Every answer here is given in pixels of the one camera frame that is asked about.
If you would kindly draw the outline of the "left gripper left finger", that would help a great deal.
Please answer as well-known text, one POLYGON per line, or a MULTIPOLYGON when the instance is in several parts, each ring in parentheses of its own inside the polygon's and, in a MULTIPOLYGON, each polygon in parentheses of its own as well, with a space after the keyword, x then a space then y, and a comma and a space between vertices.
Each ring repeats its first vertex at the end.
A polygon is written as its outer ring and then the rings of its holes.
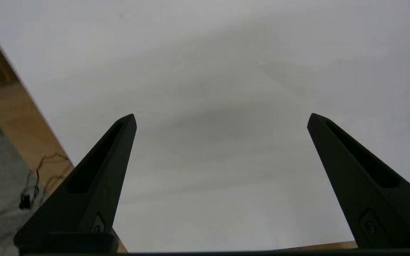
POLYGON ((14 236, 20 254, 115 254, 113 223, 135 139, 117 120, 14 236))

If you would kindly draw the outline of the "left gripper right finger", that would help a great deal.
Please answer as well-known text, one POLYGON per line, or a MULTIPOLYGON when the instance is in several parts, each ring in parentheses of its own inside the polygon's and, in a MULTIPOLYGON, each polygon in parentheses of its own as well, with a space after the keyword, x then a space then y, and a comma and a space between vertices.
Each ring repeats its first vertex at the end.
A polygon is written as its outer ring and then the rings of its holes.
POLYGON ((332 120, 307 129, 360 248, 410 248, 410 183, 332 120))

